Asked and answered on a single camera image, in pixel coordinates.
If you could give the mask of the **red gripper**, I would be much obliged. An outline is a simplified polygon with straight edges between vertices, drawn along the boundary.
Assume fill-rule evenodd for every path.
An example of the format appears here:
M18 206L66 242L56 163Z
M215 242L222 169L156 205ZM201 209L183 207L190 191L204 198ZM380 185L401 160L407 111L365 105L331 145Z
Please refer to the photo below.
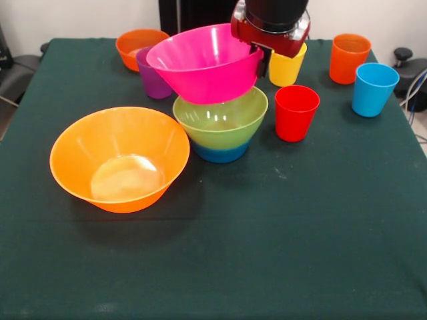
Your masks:
M265 77L268 71L271 50L279 55L295 57L310 31L310 18L307 13L297 21L294 28L286 33L268 33L254 27L242 13L238 19L231 19L232 35L248 45L255 45L263 50L263 57L258 64L257 76Z

